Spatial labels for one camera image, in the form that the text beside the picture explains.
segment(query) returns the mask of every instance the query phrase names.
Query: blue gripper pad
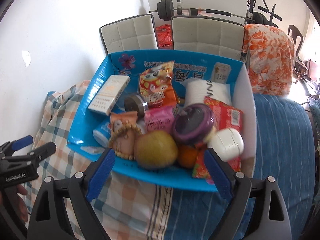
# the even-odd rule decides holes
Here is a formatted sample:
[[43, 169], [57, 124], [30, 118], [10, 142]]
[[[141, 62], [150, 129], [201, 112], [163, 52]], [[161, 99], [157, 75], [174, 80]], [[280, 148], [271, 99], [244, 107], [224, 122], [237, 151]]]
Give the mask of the blue gripper pad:
[[11, 149], [13, 151], [18, 151], [28, 145], [33, 143], [33, 137], [31, 135], [27, 135], [19, 140], [16, 140], [14, 143], [11, 145]]
[[116, 153], [114, 150], [109, 150], [108, 154], [102, 160], [101, 165], [96, 169], [94, 175], [88, 183], [88, 191], [85, 196], [90, 203], [94, 198], [97, 198], [106, 182], [113, 165], [116, 162]]
[[230, 202], [233, 198], [231, 182], [209, 150], [204, 152], [204, 165], [221, 197]]

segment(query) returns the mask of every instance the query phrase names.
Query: box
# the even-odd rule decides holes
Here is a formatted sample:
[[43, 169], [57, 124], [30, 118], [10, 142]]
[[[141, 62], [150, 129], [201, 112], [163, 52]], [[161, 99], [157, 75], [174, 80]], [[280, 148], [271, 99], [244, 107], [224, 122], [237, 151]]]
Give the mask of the box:
[[[95, 73], [83, 96], [70, 128], [67, 146], [92, 161], [97, 160], [99, 155], [90, 154], [87, 149], [88, 147], [100, 146], [93, 138], [92, 131], [102, 123], [105, 117], [90, 111], [88, 106], [99, 88], [110, 75], [127, 73], [131, 80], [124, 90], [123, 96], [130, 95], [138, 90], [139, 73], [171, 60], [175, 61], [172, 85], [179, 97], [185, 95], [186, 90], [180, 83], [186, 78], [195, 77], [209, 80], [216, 63], [230, 66], [231, 71], [224, 80], [230, 84], [233, 106], [244, 113], [241, 132], [244, 141], [244, 153], [241, 155], [241, 165], [245, 163], [246, 174], [252, 175], [255, 165], [257, 128], [252, 88], [245, 65], [243, 62], [230, 58], [198, 52], [153, 49], [109, 54]], [[194, 179], [191, 175], [192, 170], [186, 170], [178, 166], [147, 171], [139, 167], [135, 161], [117, 157], [113, 171], [166, 187], [194, 191], [217, 191], [215, 185], [212, 185], [211, 182], [207, 182], [205, 179]]]
[[129, 76], [111, 75], [99, 89], [88, 108], [100, 114], [109, 115], [129, 82]]

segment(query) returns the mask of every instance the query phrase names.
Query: brown wooden chair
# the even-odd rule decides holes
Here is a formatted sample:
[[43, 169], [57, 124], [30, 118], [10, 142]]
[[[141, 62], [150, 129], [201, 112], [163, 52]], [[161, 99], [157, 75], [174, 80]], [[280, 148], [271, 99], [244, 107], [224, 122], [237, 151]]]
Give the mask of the brown wooden chair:
[[294, 25], [289, 25], [288, 28], [288, 35], [290, 35], [293, 38], [293, 42], [294, 45], [296, 45], [297, 42], [297, 37], [300, 37], [300, 43], [299, 46], [296, 50], [296, 58], [294, 60], [294, 69], [293, 69], [293, 73], [296, 73], [298, 75], [297, 80], [296, 80], [296, 84], [298, 83], [299, 79], [306, 73], [306, 71], [308, 70], [306, 65], [303, 62], [300, 62], [300, 60], [297, 59], [297, 56], [300, 52], [302, 43], [303, 43], [303, 36], [301, 34], [301, 32], [298, 30], [298, 28]]

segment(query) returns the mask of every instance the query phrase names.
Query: pear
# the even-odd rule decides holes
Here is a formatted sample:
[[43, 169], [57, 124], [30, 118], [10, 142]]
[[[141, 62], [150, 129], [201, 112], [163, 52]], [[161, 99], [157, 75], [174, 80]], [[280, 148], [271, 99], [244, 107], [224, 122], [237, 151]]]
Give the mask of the pear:
[[178, 157], [178, 147], [169, 133], [156, 130], [136, 139], [134, 157], [141, 167], [157, 170], [174, 164]]

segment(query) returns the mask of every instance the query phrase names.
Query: yellow fruit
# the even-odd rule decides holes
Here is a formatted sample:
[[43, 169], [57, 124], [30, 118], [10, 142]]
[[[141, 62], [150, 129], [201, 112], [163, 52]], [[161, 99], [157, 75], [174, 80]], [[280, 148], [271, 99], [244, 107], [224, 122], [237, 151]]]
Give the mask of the yellow fruit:
[[178, 163], [180, 166], [192, 169], [195, 166], [198, 150], [188, 145], [180, 145], [178, 155]]
[[174, 164], [178, 147], [169, 133], [156, 130], [136, 139], [134, 157], [147, 170], [161, 169]]

